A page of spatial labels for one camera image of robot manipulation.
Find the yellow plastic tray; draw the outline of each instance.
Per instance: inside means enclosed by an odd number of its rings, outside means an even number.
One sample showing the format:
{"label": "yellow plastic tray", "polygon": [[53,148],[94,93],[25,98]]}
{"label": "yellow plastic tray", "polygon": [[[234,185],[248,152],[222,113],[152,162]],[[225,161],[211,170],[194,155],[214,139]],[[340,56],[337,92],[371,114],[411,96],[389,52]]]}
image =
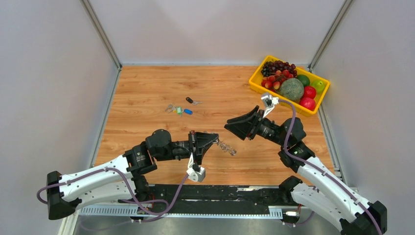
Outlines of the yellow plastic tray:
{"label": "yellow plastic tray", "polygon": [[304,116],[311,116],[311,115],[315,114],[317,112],[317,110],[319,109],[321,103],[322,103],[322,100],[323,100],[323,98],[325,96],[325,93],[327,92],[328,87],[330,86],[330,82],[327,81],[327,80],[325,80],[324,78],[321,78],[321,77],[319,77],[317,75],[314,75],[314,74],[312,74],[310,72],[307,72],[307,71],[305,71],[305,70],[303,70],[301,68],[298,68],[297,67],[295,69],[295,70],[297,70],[297,75],[300,75],[300,74],[306,75],[310,79],[310,83],[312,83],[315,80],[320,80],[320,81],[322,81],[325,84],[324,91],[322,93],[320,93],[320,94],[317,94],[316,97],[314,98],[314,100],[316,101],[316,107],[314,108],[314,110],[309,110],[309,109],[307,109],[305,107],[302,107],[297,102],[294,102],[292,100],[289,100],[289,99],[287,99],[287,98],[285,98],[285,97],[283,97],[281,95],[278,95],[277,93],[272,92],[272,91],[266,89],[265,87],[262,87],[261,86],[261,82],[262,82],[262,78],[263,78],[263,76],[261,74],[262,67],[264,66],[265,62],[268,62],[268,61],[276,61],[276,60],[280,60],[280,59],[275,58],[275,57],[273,57],[271,55],[268,55],[267,57],[265,57],[264,61],[262,61],[261,65],[256,69],[255,73],[249,79],[249,85],[250,85],[251,89],[254,90],[254,91],[256,91],[256,92],[258,92],[258,93],[261,93],[261,94],[263,94],[265,92],[269,92],[273,96],[276,96],[276,97],[278,97],[280,99],[285,99],[285,100],[290,101],[291,103],[294,104],[297,113],[300,113],[300,114],[302,114]]}

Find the wooden tabletop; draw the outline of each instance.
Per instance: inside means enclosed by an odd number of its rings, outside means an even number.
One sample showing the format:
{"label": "wooden tabletop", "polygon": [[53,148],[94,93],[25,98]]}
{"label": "wooden tabletop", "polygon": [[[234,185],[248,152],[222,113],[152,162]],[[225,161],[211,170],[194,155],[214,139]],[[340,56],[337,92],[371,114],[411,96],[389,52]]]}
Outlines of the wooden tabletop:
{"label": "wooden tabletop", "polygon": [[[261,94],[248,80],[256,67],[246,66],[125,66],[115,92],[95,165],[105,163],[140,144],[157,129],[166,129],[173,141],[187,140],[190,130],[219,134],[233,147],[231,156],[213,145],[202,166],[207,174],[202,184],[279,185],[296,175],[279,160],[279,146],[260,136],[242,141],[224,129],[226,120],[246,114],[255,105],[263,109]],[[202,101],[191,105],[185,98]],[[192,115],[167,113],[167,105],[193,111]],[[268,116],[279,125],[292,111],[278,105]],[[333,165],[317,115],[299,115],[306,145],[333,171]],[[187,169],[187,159],[158,162],[158,170],[146,174],[150,184],[178,184]]]}

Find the green fruit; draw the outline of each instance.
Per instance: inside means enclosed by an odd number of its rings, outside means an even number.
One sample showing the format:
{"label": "green fruit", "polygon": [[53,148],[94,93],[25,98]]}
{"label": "green fruit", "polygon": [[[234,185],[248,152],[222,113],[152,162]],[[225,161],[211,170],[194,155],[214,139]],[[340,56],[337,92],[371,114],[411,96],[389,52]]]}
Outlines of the green fruit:
{"label": "green fruit", "polygon": [[322,93],[324,91],[324,88],[325,88],[325,84],[320,80],[316,80],[316,81],[312,82],[310,86],[312,86],[312,87],[314,87],[314,89],[316,89],[317,94]]}
{"label": "green fruit", "polygon": [[287,79],[279,88],[281,95],[289,100],[297,101],[304,94],[304,86],[295,78]]}
{"label": "green fruit", "polygon": [[304,87],[310,86],[310,79],[306,75],[299,74],[297,75],[297,79],[302,83]]}

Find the cantaloupe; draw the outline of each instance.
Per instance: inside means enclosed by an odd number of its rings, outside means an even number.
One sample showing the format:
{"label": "cantaloupe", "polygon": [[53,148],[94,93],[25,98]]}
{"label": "cantaloupe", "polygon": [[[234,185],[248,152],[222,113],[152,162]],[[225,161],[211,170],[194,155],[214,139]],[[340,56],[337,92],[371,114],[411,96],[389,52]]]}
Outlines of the cantaloupe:
{"label": "cantaloupe", "polygon": [[279,89],[280,94],[292,101],[300,100],[304,94],[304,86],[296,78],[287,79],[281,84]]}

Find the bunch of grapes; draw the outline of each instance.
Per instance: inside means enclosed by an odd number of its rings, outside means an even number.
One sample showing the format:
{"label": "bunch of grapes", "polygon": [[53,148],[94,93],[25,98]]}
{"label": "bunch of grapes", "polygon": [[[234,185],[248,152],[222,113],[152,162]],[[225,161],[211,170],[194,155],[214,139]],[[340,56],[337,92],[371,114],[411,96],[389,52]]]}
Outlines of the bunch of grapes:
{"label": "bunch of grapes", "polygon": [[297,71],[295,70],[296,66],[294,64],[289,64],[288,62],[282,62],[280,60],[277,61],[268,61],[265,62],[264,66],[262,67],[262,75],[264,77],[268,77],[271,75],[275,75],[276,71],[284,71],[288,70],[290,74],[294,77],[297,77]]}

